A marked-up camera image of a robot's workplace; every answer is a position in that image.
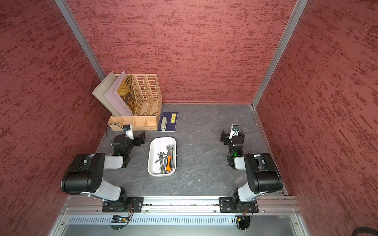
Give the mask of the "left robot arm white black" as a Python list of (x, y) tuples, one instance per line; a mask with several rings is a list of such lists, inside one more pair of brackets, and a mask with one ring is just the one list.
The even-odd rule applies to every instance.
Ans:
[(136, 137), (124, 134), (114, 138), (113, 155), (106, 153), (78, 154), (67, 168), (61, 181), (61, 190), (68, 194), (87, 194), (102, 199), (104, 212), (124, 212), (132, 209), (126, 190), (103, 178), (105, 170), (123, 169), (130, 162), (134, 147), (145, 143), (146, 132)]

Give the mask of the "white plastic storage box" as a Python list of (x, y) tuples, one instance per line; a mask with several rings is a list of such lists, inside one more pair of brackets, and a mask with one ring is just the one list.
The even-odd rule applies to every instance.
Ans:
[(148, 172), (153, 177), (169, 177), (177, 167), (176, 140), (172, 137), (155, 138), (150, 144)]

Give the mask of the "large silver combination wrench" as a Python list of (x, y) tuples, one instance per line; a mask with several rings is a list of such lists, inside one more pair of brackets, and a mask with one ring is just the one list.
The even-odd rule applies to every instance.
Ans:
[(173, 147), (172, 144), (168, 145), (168, 148), (167, 148), (167, 150), (168, 150), (168, 165), (167, 165), (167, 169), (169, 170), (169, 172), (171, 172), (172, 169), (174, 168), (173, 167), (173, 149), (174, 149), (174, 147)]

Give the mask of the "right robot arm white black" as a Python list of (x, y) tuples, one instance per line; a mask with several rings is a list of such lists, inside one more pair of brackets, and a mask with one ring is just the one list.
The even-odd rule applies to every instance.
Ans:
[(220, 136), (220, 141), (229, 148), (228, 166), (246, 171), (246, 184), (235, 189), (230, 200), (230, 208), (236, 212), (252, 210), (258, 197), (278, 192), (284, 186), (271, 154), (244, 152), (244, 138), (245, 135), (239, 130), (230, 134), (223, 131)]

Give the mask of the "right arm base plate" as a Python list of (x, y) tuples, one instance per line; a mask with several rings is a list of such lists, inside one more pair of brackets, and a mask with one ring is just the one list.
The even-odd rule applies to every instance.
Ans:
[(233, 197), (220, 197), (219, 206), (221, 213), (259, 213), (256, 201), (241, 202)]

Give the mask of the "small silver combination wrench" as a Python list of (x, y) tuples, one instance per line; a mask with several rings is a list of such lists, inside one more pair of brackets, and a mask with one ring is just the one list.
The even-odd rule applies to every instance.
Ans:
[(158, 160), (156, 160), (155, 162), (160, 162), (160, 161), (163, 161), (164, 159), (168, 158), (168, 155), (162, 155)]

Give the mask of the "medium silver combination wrench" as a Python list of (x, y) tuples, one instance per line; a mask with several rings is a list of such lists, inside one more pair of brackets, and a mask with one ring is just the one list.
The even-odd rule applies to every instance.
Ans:
[(161, 174), (165, 174), (166, 173), (166, 159), (164, 159), (163, 161), (160, 161), (160, 173)]

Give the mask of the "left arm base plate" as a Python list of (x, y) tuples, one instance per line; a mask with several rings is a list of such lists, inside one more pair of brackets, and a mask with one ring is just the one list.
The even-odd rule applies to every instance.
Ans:
[(102, 212), (105, 213), (140, 213), (144, 197), (126, 197), (117, 201), (102, 201)]

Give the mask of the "orange handled adjustable wrench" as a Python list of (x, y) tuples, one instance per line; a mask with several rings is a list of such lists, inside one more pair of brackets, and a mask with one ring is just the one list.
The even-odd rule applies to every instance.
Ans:
[(165, 165), (165, 172), (166, 173), (171, 173), (175, 166), (174, 166), (174, 163), (173, 163), (173, 149), (174, 149), (174, 145), (173, 144), (169, 144), (167, 145), (167, 158), (166, 158), (166, 165)]

